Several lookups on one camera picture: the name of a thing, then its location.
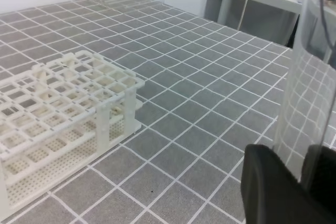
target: white cable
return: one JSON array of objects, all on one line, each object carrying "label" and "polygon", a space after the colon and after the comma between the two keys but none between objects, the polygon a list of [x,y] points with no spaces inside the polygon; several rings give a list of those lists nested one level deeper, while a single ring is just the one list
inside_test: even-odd
[{"label": "white cable", "polygon": [[242,15],[240,17],[240,21],[239,21],[239,24],[238,24],[238,27],[237,27],[237,30],[239,31],[240,30],[240,26],[243,22],[243,18],[244,18],[244,14],[245,14],[245,9],[246,9],[246,6],[247,6],[247,1],[248,0],[245,0],[245,4],[244,4],[244,8],[243,8],[243,12],[242,12]]}]

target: white plastic test tube rack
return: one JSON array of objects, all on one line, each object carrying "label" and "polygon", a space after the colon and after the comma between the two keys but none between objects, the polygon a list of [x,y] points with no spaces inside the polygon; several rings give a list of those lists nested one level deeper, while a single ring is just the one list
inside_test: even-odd
[{"label": "white plastic test tube rack", "polygon": [[0,221],[138,130],[143,85],[88,51],[1,81]]}]

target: grid square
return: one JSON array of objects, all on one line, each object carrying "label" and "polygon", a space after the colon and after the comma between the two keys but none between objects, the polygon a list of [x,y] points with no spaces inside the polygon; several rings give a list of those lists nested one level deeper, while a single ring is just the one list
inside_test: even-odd
[{"label": "grid square", "polygon": [[114,26],[116,24],[118,24],[118,22],[116,22],[115,20],[111,19],[111,18],[104,18],[101,20],[96,20],[95,23],[97,23],[98,25],[102,26],[102,27],[110,27],[110,26]]},{"label": "grid square", "polygon": [[162,54],[160,52],[155,51],[151,48],[147,48],[147,49],[138,51],[137,54],[146,58],[146,59],[155,59],[155,58],[158,58],[158,57],[162,56]]},{"label": "grid square", "polygon": [[258,73],[260,71],[259,68],[253,67],[251,65],[248,65],[246,63],[242,63],[239,66],[237,66],[235,68],[235,71],[239,72],[239,73],[243,73],[247,76],[254,76],[256,73]]},{"label": "grid square", "polygon": [[135,224],[162,224],[162,222],[156,219],[150,213],[145,212],[143,216],[141,216],[140,219],[136,221]]},{"label": "grid square", "polygon": [[187,101],[182,106],[173,111],[176,115],[186,119],[187,121],[194,123],[200,119],[208,109],[198,105],[195,102]]},{"label": "grid square", "polygon": [[210,90],[204,89],[197,93],[192,100],[198,102],[199,104],[206,106],[207,108],[211,109],[217,103],[219,103],[224,98],[220,95],[211,92]]},{"label": "grid square", "polygon": [[7,45],[0,46],[0,57],[12,55],[14,53],[16,53],[16,51],[13,48]]},{"label": "grid square", "polygon": [[241,61],[231,58],[229,56],[224,56],[223,58],[216,61],[217,64],[220,64],[226,68],[234,68],[241,63]]},{"label": "grid square", "polygon": [[278,76],[275,76],[274,74],[265,71],[261,71],[253,78],[271,86],[273,86],[279,80]]},{"label": "grid square", "polygon": [[229,37],[238,33],[238,31],[236,31],[235,29],[229,28],[229,27],[223,27],[221,30],[219,30],[217,32],[220,33],[220,34],[229,36]]},{"label": "grid square", "polygon": [[180,178],[180,181],[204,198],[208,198],[225,176],[215,167],[199,160]]},{"label": "grid square", "polygon": [[57,200],[49,197],[39,203],[32,210],[14,221],[15,224],[49,223],[68,224],[74,220],[74,216],[68,212]]},{"label": "grid square", "polygon": [[150,159],[159,150],[166,146],[169,141],[152,130],[145,130],[126,144],[145,159]]},{"label": "grid square", "polygon": [[242,46],[239,47],[239,50],[247,52],[249,54],[255,54],[256,52],[258,52],[260,50],[260,48],[255,47],[255,46],[251,46],[249,44],[244,44]]},{"label": "grid square", "polygon": [[137,110],[135,114],[135,119],[139,120],[145,125],[150,125],[154,123],[159,118],[166,115],[166,112],[155,106],[151,102],[144,103],[143,106]]},{"label": "grid square", "polygon": [[[37,42],[33,39],[24,39],[21,41],[17,41],[14,43],[10,44],[11,47],[14,47],[15,49],[19,50],[19,51],[24,51],[33,47],[38,47],[38,46],[42,46],[42,44],[40,42]],[[1,46],[2,50],[4,50],[4,48],[7,47],[6,45]]]},{"label": "grid square", "polygon": [[78,44],[72,42],[69,39],[64,39],[64,40],[49,44],[49,47],[55,49],[56,51],[62,52],[65,50],[69,50],[71,48],[78,47]]},{"label": "grid square", "polygon": [[168,28],[166,31],[175,35],[180,35],[182,33],[185,33],[187,30],[178,26],[173,26],[171,28]]},{"label": "grid square", "polygon": [[128,26],[126,26],[124,24],[117,24],[117,25],[114,25],[114,26],[110,26],[109,30],[111,30],[111,31],[113,31],[113,32],[115,32],[117,34],[120,34],[120,33],[126,32],[126,31],[130,31],[130,30],[132,30],[132,28],[128,27]]},{"label": "grid square", "polygon": [[203,157],[213,165],[229,173],[244,153],[224,143],[217,141]]},{"label": "grid square", "polygon": [[232,95],[230,95],[230,99],[241,103],[245,106],[251,106],[253,103],[255,103],[258,100],[258,96],[255,94],[252,94],[248,91],[245,91],[243,89],[236,90]]},{"label": "grid square", "polygon": [[130,52],[126,51],[125,49],[121,47],[114,47],[114,48],[107,49],[106,51],[103,51],[100,54],[110,60],[117,60],[129,53]]},{"label": "grid square", "polygon": [[218,106],[214,108],[214,111],[235,121],[241,114],[246,111],[247,108],[230,100],[226,99],[222,101]]},{"label": "grid square", "polygon": [[146,85],[137,90],[137,94],[146,98],[151,99],[153,96],[161,93],[164,90],[163,87],[157,85],[151,80],[146,81]]},{"label": "grid square", "polygon": [[244,220],[245,214],[240,194],[240,183],[234,179],[228,178],[211,199],[211,202],[239,221]]},{"label": "grid square", "polygon": [[151,25],[147,25],[147,26],[143,26],[137,29],[138,31],[141,31],[145,34],[153,34],[153,33],[157,33],[158,31],[160,31],[159,29],[157,29],[154,26]]},{"label": "grid square", "polygon": [[0,58],[0,66],[5,69],[12,68],[27,62],[30,62],[30,60],[22,54],[14,54]]},{"label": "grid square", "polygon": [[266,99],[261,99],[252,107],[252,109],[259,111],[260,113],[267,116],[270,116],[271,118],[275,118],[279,114],[280,105]]},{"label": "grid square", "polygon": [[166,42],[161,42],[159,44],[156,44],[155,46],[152,47],[153,49],[163,53],[163,54],[166,54],[168,52],[171,52],[175,49],[177,49],[176,47],[166,43]]},{"label": "grid square", "polygon": [[256,81],[254,79],[249,80],[246,82],[243,86],[243,89],[250,91],[256,95],[264,95],[270,88],[271,86],[268,86],[266,84],[263,84],[259,81]]},{"label": "grid square", "polygon": [[256,56],[265,59],[265,60],[269,60],[269,61],[273,61],[275,58],[278,57],[278,55],[273,54],[272,52],[269,51],[265,51],[265,50],[261,50],[259,52],[256,53]]},{"label": "grid square", "polygon": [[160,57],[158,59],[153,60],[155,63],[159,64],[160,66],[164,68],[170,68],[176,64],[179,64],[180,62],[171,58],[171,57]]},{"label": "grid square", "polygon": [[249,40],[253,39],[253,36],[250,34],[239,32],[233,36],[233,38],[238,39],[243,42],[248,42]]},{"label": "grid square", "polygon": [[202,47],[196,43],[190,43],[184,47],[182,47],[183,50],[186,50],[188,52],[191,52],[192,54],[198,54],[199,52],[202,52],[206,50],[205,47]]},{"label": "grid square", "polygon": [[112,188],[113,186],[105,179],[88,170],[57,191],[56,196],[76,213],[81,214]]},{"label": "grid square", "polygon": [[171,144],[156,156],[152,163],[173,177],[183,172],[196,157],[175,144]]},{"label": "grid square", "polygon": [[252,56],[251,58],[249,58],[246,63],[255,66],[257,68],[264,68],[266,65],[269,64],[269,61],[261,59],[259,57],[256,56]]},{"label": "grid square", "polygon": [[130,53],[126,55],[125,57],[122,57],[121,59],[117,60],[117,63],[129,68],[133,69],[137,67],[138,65],[144,63],[146,60],[136,54]]},{"label": "grid square", "polygon": [[271,63],[265,68],[265,71],[271,72],[273,74],[276,74],[278,76],[283,76],[288,72],[288,68],[282,67],[280,65]]},{"label": "grid square", "polygon": [[267,92],[267,94],[264,96],[264,98],[271,100],[273,102],[276,102],[278,104],[282,104],[282,99],[284,98],[285,92],[278,90],[278,89],[271,89]]},{"label": "grid square", "polygon": [[248,54],[248,53],[240,51],[240,50],[233,50],[232,52],[228,53],[227,55],[236,59],[236,60],[240,60],[240,61],[244,61],[244,60],[248,59],[249,57],[251,57],[251,54]]},{"label": "grid square", "polygon": [[197,69],[190,67],[184,63],[180,63],[172,68],[170,68],[173,72],[179,74],[180,76],[186,77],[196,72]]},{"label": "grid square", "polygon": [[202,89],[201,86],[188,80],[180,81],[171,88],[171,90],[175,91],[176,93],[181,94],[188,98],[191,97],[200,89]]},{"label": "grid square", "polygon": [[185,38],[185,39],[187,39],[189,41],[195,41],[197,39],[200,39],[201,35],[198,35],[198,34],[192,32],[192,31],[187,31],[184,34],[181,34],[180,37]]},{"label": "grid square", "polygon": [[151,165],[145,165],[128,179],[121,188],[148,206],[172,180]]},{"label": "grid square", "polygon": [[11,13],[0,16],[0,20],[6,23],[16,22],[24,19],[26,18],[19,13]]},{"label": "grid square", "polygon": [[248,42],[250,45],[253,45],[255,47],[259,47],[259,48],[264,48],[266,47],[269,42],[260,38],[254,38],[253,40],[250,40]]},{"label": "grid square", "polygon": [[276,54],[281,54],[283,53],[285,50],[287,50],[286,47],[280,47],[278,45],[275,45],[274,43],[268,45],[265,50],[268,50],[268,51],[271,51],[271,52],[274,52]]},{"label": "grid square", "polygon": [[151,78],[152,76],[156,75],[157,73],[161,72],[163,68],[155,63],[150,61],[145,62],[141,66],[134,69],[135,72],[138,74],[145,76],[147,78]]},{"label": "grid square", "polygon": [[236,39],[227,38],[226,40],[222,41],[222,44],[225,44],[233,48],[237,48],[240,47],[243,44],[243,42]]},{"label": "grid square", "polygon": [[15,30],[12,29],[10,26],[7,26],[7,25],[0,26],[0,34],[12,33],[14,31]]},{"label": "grid square", "polygon": [[189,76],[188,79],[205,87],[209,83],[213,82],[216,78],[207,73],[199,71],[192,76]]},{"label": "grid square", "polygon": [[141,159],[122,147],[94,167],[108,179],[119,184],[142,164],[143,161]]},{"label": "grid square", "polygon": [[238,124],[233,125],[222,137],[224,141],[238,147],[242,151],[245,150],[246,145],[254,144],[258,138],[259,134]]},{"label": "grid square", "polygon": [[187,223],[203,201],[179,184],[174,184],[151,210],[171,224]]},{"label": "grid square", "polygon": [[216,138],[214,136],[211,136],[208,133],[193,126],[187,132],[185,132],[182,136],[180,136],[176,140],[176,143],[187,148],[189,151],[192,151],[193,153],[200,155],[215,140]]},{"label": "grid square", "polygon": [[234,85],[241,86],[249,79],[249,77],[232,70],[225,74],[222,79]]},{"label": "grid square", "polygon": [[228,37],[223,35],[223,34],[219,34],[219,33],[212,33],[212,34],[209,34],[208,36],[206,36],[207,38],[209,39],[212,39],[212,40],[215,40],[217,42],[221,42],[223,41],[224,39],[227,39]]},{"label": "grid square", "polygon": [[211,48],[212,50],[219,52],[220,54],[228,54],[229,52],[233,51],[234,49],[232,47],[228,47],[223,44],[217,44]]},{"label": "grid square", "polygon": [[152,79],[158,84],[165,86],[166,88],[170,87],[171,85],[177,83],[178,81],[182,80],[182,77],[174,74],[169,70],[164,70],[163,72],[159,73],[157,76],[153,77]]},{"label": "grid square", "polygon": [[159,39],[153,36],[146,36],[137,40],[138,43],[144,44],[145,46],[151,47],[160,42]]},{"label": "grid square", "polygon": [[207,72],[208,74],[211,74],[216,77],[221,77],[225,73],[229,71],[228,68],[222,67],[218,64],[212,63],[211,65],[208,65],[202,71]]},{"label": "grid square", "polygon": [[204,25],[203,27],[205,27],[207,29],[210,29],[211,31],[217,31],[217,30],[221,29],[223,26],[218,24],[218,23],[215,23],[215,22],[210,22],[210,23]]},{"label": "grid square", "polygon": [[259,133],[262,133],[271,122],[270,118],[252,110],[247,111],[238,121],[238,123]]},{"label": "grid square", "polygon": [[182,27],[186,30],[192,30],[192,29],[195,29],[196,27],[198,27],[197,25],[193,24],[193,23],[190,23],[190,22],[184,22],[184,23],[181,23],[178,25],[179,27]]},{"label": "grid square", "polygon": [[209,47],[212,47],[213,45],[217,44],[216,41],[213,41],[211,39],[208,39],[208,38],[201,38],[199,40],[196,40],[195,43],[203,46],[203,47],[206,47],[206,48],[209,48]]},{"label": "grid square", "polygon": [[19,21],[19,22],[12,23],[11,26],[18,29],[18,30],[22,30],[22,29],[25,29],[25,28],[38,26],[38,24],[33,22],[33,21],[30,21],[30,20],[22,20],[22,21]]},{"label": "grid square", "polygon": [[173,38],[167,40],[167,42],[169,44],[172,44],[172,45],[176,46],[176,47],[183,47],[184,45],[190,43],[190,41],[188,41],[186,39],[183,39],[179,36],[173,37]]},{"label": "grid square", "polygon": [[167,39],[170,39],[170,38],[174,37],[175,35],[167,33],[166,31],[160,31],[158,33],[152,34],[152,36],[155,37],[155,38],[158,38],[160,40],[167,40]]},{"label": "grid square", "polygon": [[25,55],[31,57],[32,59],[40,59],[45,56],[53,55],[56,51],[52,50],[49,47],[41,46],[34,49],[25,51]]},{"label": "grid square", "polygon": [[279,65],[282,65],[286,68],[289,68],[292,61],[290,58],[287,58],[287,57],[284,57],[284,56],[279,56],[279,58],[277,58],[274,63],[276,64],[279,64]]},{"label": "grid square", "polygon": [[202,118],[196,125],[215,136],[220,136],[232,124],[232,121],[226,119],[214,112],[210,112]]},{"label": "grid square", "polygon": [[130,52],[137,52],[137,51],[140,51],[140,50],[143,50],[146,48],[146,46],[136,42],[136,41],[131,41],[129,43],[126,43],[126,44],[122,44],[120,45],[120,47],[130,51]]},{"label": "grid square", "polygon": [[162,94],[153,98],[152,102],[170,111],[174,109],[176,106],[180,105],[185,100],[186,99],[184,97],[170,90],[166,90]]},{"label": "grid square", "polygon": [[123,33],[122,35],[129,38],[129,39],[132,39],[132,40],[140,39],[140,38],[146,36],[145,33],[142,33],[142,32],[137,31],[137,30],[127,31],[126,33]]},{"label": "grid square", "polygon": [[187,51],[184,51],[184,50],[181,50],[181,49],[172,51],[172,52],[168,53],[167,55],[169,55],[170,57],[172,57],[176,60],[180,60],[180,61],[186,60],[186,59],[190,58],[191,56],[193,56],[191,53],[189,53]]},{"label": "grid square", "polygon": [[163,119],[155,123],[152,126],[152,129],[173,140],[189,126],[189,123],[179,119],[177,116],[168,114]]},{"label": "grid square", "polygon": [[87,48],[91,49],[94,52],[102,52],[106,49],[114,47],[113,44],[108,43],[104,40],[93,41],[85,45]]},{"label": "grid square", "polygon": [[172,27],[173,25],[169,24],[169,23],[167,23],[165,21],[159,21],[159,22],[153,23],[152,26],[155,26],[155,27],[157,27],[159,29],[164,30],[164,29],[167,29],[169,27]]},{"label": "grid square", "polygon": [[211,205],[206,205],[192,224],[236,224],[236,222]]},{"label": "grid square", "polygon": [[193,32],[196,33],[196,34],[202,35],[202,36],[206,36],[206,35],[212,33],[211,30],[206,29],[204,27],[198,27],[198,28],[194,29]]},{"label": "grid square", "polygon": [[220,57],[222,57],[223,55],[215,52],[211,49],[207,49],[204,52],[201,52],[200,54],[198,54],[199,56],[201,56],[204,59],[210,60],[210,61],[215,61],[217,59],[219,59]]},{"label": "grid square", "polygon": [[143,208],[132,199],[121,191],[115,190],[87,212],[83,218],[88,223],[95,224],[129,224],[142,210]]},{"label": "grid square", "polygon": [[212,91],[214,91],[218,94],[224,95],[224,96],[227,96],[227,95],[231,94],[234,90],[237,89],[236,86],[234,86],[234,85],[232,85],[232,84],[230,84],[226,81],[223,81],[223,80],[215,81],[208,88],[210,90],[212,90]]}]

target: black plastic part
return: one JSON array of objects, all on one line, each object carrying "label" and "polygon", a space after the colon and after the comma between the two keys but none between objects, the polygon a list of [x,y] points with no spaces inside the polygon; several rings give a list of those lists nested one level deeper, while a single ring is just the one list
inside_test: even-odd
[{"label": "black plastic part", "polygon": [[[317,151],[319,158],[309,177],[308,164],[315,159]],[[310,196],[336,217],[336,152],[325,146],[311,145],[304,159],[301,182],[309,184]]]},{"label": "black plastic part", "polygon": [[246,224],[336,223],[266,146],[246,147],[240,189]]}]

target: gray grid mat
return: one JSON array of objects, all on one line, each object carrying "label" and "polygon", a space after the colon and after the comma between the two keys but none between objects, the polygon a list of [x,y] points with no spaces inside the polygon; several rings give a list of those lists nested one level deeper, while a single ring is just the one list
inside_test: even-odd
[{"label": "gray grid mat", "polygon": [[3,223],[243,223],[243,150],[272,144],[290,50],[157,2],[122,11],[0,15],[0,78],[85,49],[146,80],[142,129]]}]

